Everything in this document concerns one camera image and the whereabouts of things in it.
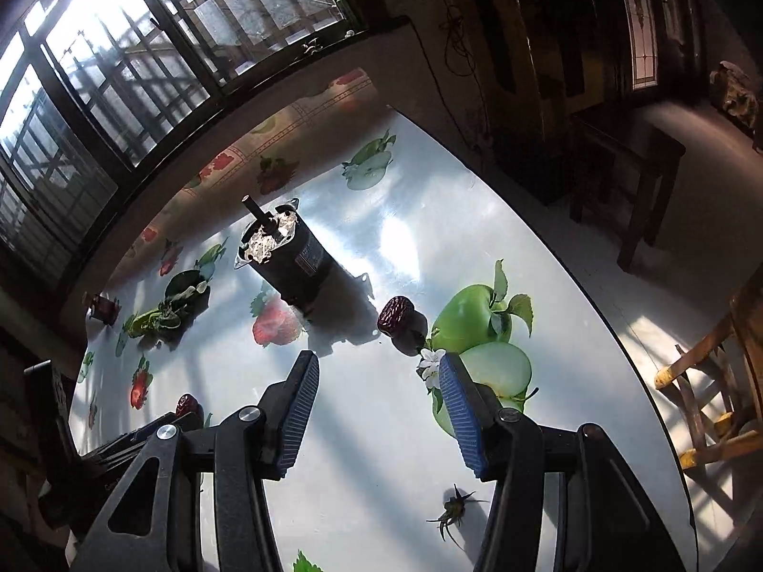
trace table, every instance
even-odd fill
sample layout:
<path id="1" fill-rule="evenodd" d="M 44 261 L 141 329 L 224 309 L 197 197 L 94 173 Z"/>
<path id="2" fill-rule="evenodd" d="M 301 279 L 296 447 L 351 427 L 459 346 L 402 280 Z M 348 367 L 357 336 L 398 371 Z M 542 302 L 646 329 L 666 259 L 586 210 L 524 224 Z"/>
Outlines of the table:
<path id="1" fill-rule="evenodd" d="M 636 193 L 622 191 L 633 204 L 630 222 L 623 234 L 623 245 L 617 257 L 617 264 L 627 272 L 641 238 L 643 237 L 648 245 L 655 244 L 678 176 L 678 164 L 686 148 L 633 110 L 607 103 L 575 113 L 572 121 L 579 133 L 590 143 L 612 153 L 615 158 L 626 159 L 639 170 Z M 576 153 L 577 163 L 584 158 L 583 154 L 585 153 L 581 150 Z M 603 174 L 599 187 L 599 201 L 608 202 L 613 183 L 614 162 L 609 160 L 601 163 L 605 164 L 601 166 Z M 579 166 L 576 172 L 570 217 L 580 223 L 584 204 L 594 212 L 600 213 L 601 209 L 594 200 L 585 199 L 585 181 Z M 658 179 L 659 192 L 652 206 Z"/>
<path id="2" fill-rule="evenodd" d="M 431 327 L 463 287 L 492 284 L 502 259 L 508 295 L 532 299 L 532 335 L 515 318 L 511 337 L 532 364 L 530 387 L 539 388 L 526 414 L 556 428 L 604 427 L 694 570 L 691 508 L 674 452 L 634 366 L 596 309 L 472 171 L 394 110 L 376 106 L 368 114 L 361 130 L 334 119 L 333 134 L 323 129 L 308 144 L 323 167 L 311 167 L 302 182 L 295 177 L 267 205 L 299 198 L 304 221 L 355 278 L 356 324 L 300 330 L 251 268 L 234 270 L 235 243 L 250 221 L 237 201 L 239 219 L 225 224 L 218 211 L 213 223 L 224 227 L 212 233 L 198 227 L 196 240 L 201 223 L 181 221 L 189 234 L 182 251 L 167 235 L 163 259 L 123 272 L 108 286 L 122 308 L 113 328 L 89 322 L 70 417 L 80 452 L 174 410 L 183 393 L 211 412 L 211 425 L 219 423 L 256 403 L 269 384 L 285 378 L 299 351 L 311 348 L 320 358 L 320 387 L 299 458 L 285 480 L 266 483 L 285 570 L 302 551 L 325 572 L 469 571 L 493 484 L 474 478 L 433 418 L 419 359 L 399 353 L 371 321 L 402 294 Z M 341 162 L 357 158 L 360 148 L 366 161 L 348 170 Z M 256 185 L 252 177 L 240 180 Z M 120 341 L 127 317 L 154 307 L 175 273 L 210 263 L 208 308 L 178 346 Z M 208 569 L 216 570 L 212 482 L 202 483 L 202 550 Z M 547 482 L 550 497 L 554 476 Z M 469 504 L 463 526 L 453 531 L 463 550 L 426 522 L 440 516 L 454 483 L 485 501 Z M 539 570 L 552 569 L 555 540 L 554 519 L 545 514 Z"/>

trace printed leaves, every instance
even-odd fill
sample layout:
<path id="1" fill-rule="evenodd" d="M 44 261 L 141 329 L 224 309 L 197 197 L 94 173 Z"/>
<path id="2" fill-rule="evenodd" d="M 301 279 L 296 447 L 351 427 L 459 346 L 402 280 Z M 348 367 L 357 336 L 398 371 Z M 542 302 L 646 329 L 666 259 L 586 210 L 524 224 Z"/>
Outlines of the printed leaves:
<path id="1" fill-rule="evenodd" d="M 93 365 L 93 351 L 87 351 L 85 358 L 82 359 L 82 365 L 79 367 L 79 374 L 77 375 L 77 382 L 81 383 L 87 378 L 90 366 Z"/>
<path id="2" fill-rule="evenodd" d="M 384 133 L 384 137 L 371 140 L 368 144 L 362 147 L 355 153 L 355 156 L 348 162 L 342 162 L 342 165 L 347 167 L 348 165 L 360 165 L 365 163 L 374 154 L 384 152 L 388 145 L 392 145 L 396 142 L 398 137 L 396 135 L 390 135 L 389 129 Z"/>
<path id="3" fill-rule="evenodd" d="M 127 345 L 127 339 L 130 337 L 130 327 L 132 326 L 134 320 L 135 314 L 132 314 L 127 320 L 124 321 L 124 324 L 122 325 L 122 330 L 119 332 L 119 337 L 117 337 L 117 347 L 116 350 L 114 350 L 114 354 L 117 357 L 122 356 L 122 351 Z"/>
<path id="4" fill-rule="evenodd" d="M 294 572 L 323 572 L 317 565 L 310 563 L 302 551 L 297 553 L 297 560 L 294 562 Z"/>
<path id="5" fill-rule="evenodd" d="M 526 294 L 515 294 L 509 301 L 508 313 L 522 318 L 530 335 L 533 334 L 533 303 Z"/>
<path id="6" fill-rule="evenodd" d="M 495 279 L 493 294 L 490 301 L 490 324 L 495 331 L 498 341 L 509 341 L 511 336 L 511 317 L 521 318 L 527 325 L 530 335 L 533 334 L 533 303 L 526 294 L 515 294 L 506 305 L 506 294 L 509 282 L 503 268 L 503 260 L 495 261 Z"/>
<path id="7" fill-rule="evenodd" d="M 259 294 L 252 299 L 252 303 L 249 304 L 249 310 L 252 313 L 253 318 L 257 318 L 266 303 L 270 301 L 275 290 L 273 286 L 268 284 L 265 280 L 262 280 L 262 288 L 260 288 Z"/>

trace window frame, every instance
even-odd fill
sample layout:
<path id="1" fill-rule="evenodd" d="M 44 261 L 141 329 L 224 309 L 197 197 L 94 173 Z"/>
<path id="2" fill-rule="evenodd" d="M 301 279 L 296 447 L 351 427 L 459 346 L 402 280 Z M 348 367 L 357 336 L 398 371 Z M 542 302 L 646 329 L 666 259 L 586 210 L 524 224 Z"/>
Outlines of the window frame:
<path id="1" fill-rule="evenodd" d="M 626 10 L 626 16 L 627 16 L 627 22 L 628 22 L 630 67 L 631 67 L 630 90 L 632 93 L 639 93 L 641 91 L 650 91 L 652 88 L 659 87 L 659 84 L 661 81 L 660 54 L 661 54 L 661 47 L 665 43 L 664 41 L 661 41 L 659 37 L 660 31 L 658 30 L 658 23 L 659 23 L 658 17 L 660 17 L 661 13 L 664 13 L 664 11 L 662 10 L 662 6 L 660 6 L 659 8 L 655 6 L 655 0 L 643 0 L 643 2 L 646 5 L 646 10 L 643 11 L 644 12 L 643 16 L 648 21 L 649 32 L 647 32 L 645 24 L 640 23 L 641 34 L 642 34 L 641 42 L 642 42 L 643 51 L 644 51 L 644 55 L 640 56 L 636 54 L 636 20 L 634 19 L 634 15 L 631 11 L 630 0 L 623 0 L 623 3 L 625 4 L 625 10 Z M 646 53 L 647 38 L 651 42 L 651 55 L 648 55 Z M 638 76 L 637 61 L 640 58 L 644 58 L 645 60 L 647 58 L 651 58 L 653 60 L 652 69 L 651 69 L 653 73 L 651 76 L 646 76 L 646 77 Z"/>
<path id="2" fill-rule="evenodd" d="M 194 139 L 197 133 L 212 126 L 233 112 L 238 106 L 249 101 L 259 91 L 270 86 L 270 83 L 300 68 L 302 66 L 300 61 L 306 55 L 305 45 L 308 42 L 317 39 L 320 47 L 325 49 L 331 46 L 333 49 L 330 51 L 334 51 L 334 47 L 338 47 L 338 44 L 345 40 L 347 30 L 359 32 L 371 24 L 379 26 L 390 19 L 383 0 L 344 0 L 345 7 L 341 8 L 344 19 L 274 52 L 231 81 L 218 83 L 211 69 L 207 67 L 204 59 L 197 53 L 191 40 L 163 2 L 161 0 L 144 0 L 157 22 L 157 26 L 167 34 L 169 41 L 209 94 L 209 98 L 193 109 L 162 139 L 159 139 L 158 143 L 145 154 L 137 165 L 133 165 L 127 155 L 117 147 L 116 143 L 106 133 L 88 107 L 85 106 L 62 66 L 52 57 L 50 48 L 47 47 L 47 36 L 66 12 L 72 0 L 57 0 L 48 9 L 45 19 L 42 20 L 34 34 L 30 35 L 24 26 L 24 19 L 37 1 L 39 0 L 34 0 L 31 3 L 6 36 L 0 37 L 0 53 L 5 53 L 5 49 L 17 31 L 20 33 L 24 45 L 24 52 L 11 72 L 9 82 L 0 91 L 0 119 L 5 117 L 10 99 L 16 92 L 24 72 L 31 64 L 52 104 L 56 106 L 75 137 L 83 143 L 85 149 L 96 160 L 100 168 L 117 185 L 117 190 L 112 198 L 108 200 L 85 237 L 75 247 L 70 263 L 62 272 L 56 287 L 52 290 L 45 290 L 39 285 L 27 284 L 25 286 L 26 290 L 40 293 L 43 302 L 52 303 L 53 306 L 59 306 L 67 298 L 71 287 L 79 276 L 79 271 L 94 252 L 94 248 L 100 242 L 104 231 L 108 230 L 108 227 L 121 216 L 129 200 L 141 191 L 160 169 L 177 156 L 180 148 L 186 147 L 189 139 Z M 186 23 L 189 24 L 189 27 L 193 27 L 192 22 L 186 20 Z M 46 225 L 44 214 L 38 216 L 43 213 L 39 201 L 35 200 L 32 192 L 27 191 L 6 159 L 5 152 L 3 152 L 3 156 L 0 157 L 0 171 L 8 186 L 12 187 L 18 198 L 23 201 L 27 207 L 27 212 L 34 214 L 38 221 Z M 28 267 L 16 252 L 10 250 L 5 243 L 0 245 L 7 250 L 7 255 L 2 256 L 3 261 L 0 261 L 0 277 L 36 274 L 36 271 Z"/>

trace aluminum foil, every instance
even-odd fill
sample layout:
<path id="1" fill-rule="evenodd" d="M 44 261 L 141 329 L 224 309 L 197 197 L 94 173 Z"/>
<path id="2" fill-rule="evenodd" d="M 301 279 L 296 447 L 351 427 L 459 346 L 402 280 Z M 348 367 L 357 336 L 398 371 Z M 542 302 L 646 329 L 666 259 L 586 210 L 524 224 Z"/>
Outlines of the aluminum foil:
<path id="1" fill-rule="evenodd" d="M 294 238 L 294 232 L 297 228 L 296 213 L 291 211 L 277 213 L 274 219 L 278 222 L 278 234 L 281 235 L 281 238 L 276 240 L 260 227 L 249 239 L 247 248 L 244 250 L 243 255 L 246 260 L 253 260 L 261 265 L 269 260 L 274 249 L 285 245 Z"/>

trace printed green apple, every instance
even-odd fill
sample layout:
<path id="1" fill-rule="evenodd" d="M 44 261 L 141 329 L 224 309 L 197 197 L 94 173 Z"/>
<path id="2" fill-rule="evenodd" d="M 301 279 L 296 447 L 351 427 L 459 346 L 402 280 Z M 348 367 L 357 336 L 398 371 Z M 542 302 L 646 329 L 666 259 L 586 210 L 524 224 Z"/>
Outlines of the printed green apple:
<path id="1" fill-rule="evenodd" d="M 364 191 L 379 184 L 391 162 L 392 153 L 385 150 L 374 154 L 361 164 L 345 167 L 342 175 L 347 179 L 347 188 L 351 191 Z"/>
<path id="2" fill-rule="evenodd" d="M 524 397 L 533 368 L 521 348 L 491 341 L 463 352 L 460 357 L 472 380 L 493 389 L 501 406 L 524 412 Z M 454 436 L 445 403 L 438 411 L 434 394 L 432 413 L 440 427 Z"/>
<path id="3" fill-rule="evenodd" d="M 493 304 L 494 292 L 490 286 L 473 284 L 456 294 L 443 308 L 432 327 L 432 350 L 445 348 L 448 352 L 459 355 L 470 348 L 487 344 L 498 339 L 491 325 L 491 316 L 497 309 L 506 309 L 505 305 Z M 502 317 L 505 325 L 501 341 L 511 337 L 511 318 Z"/>

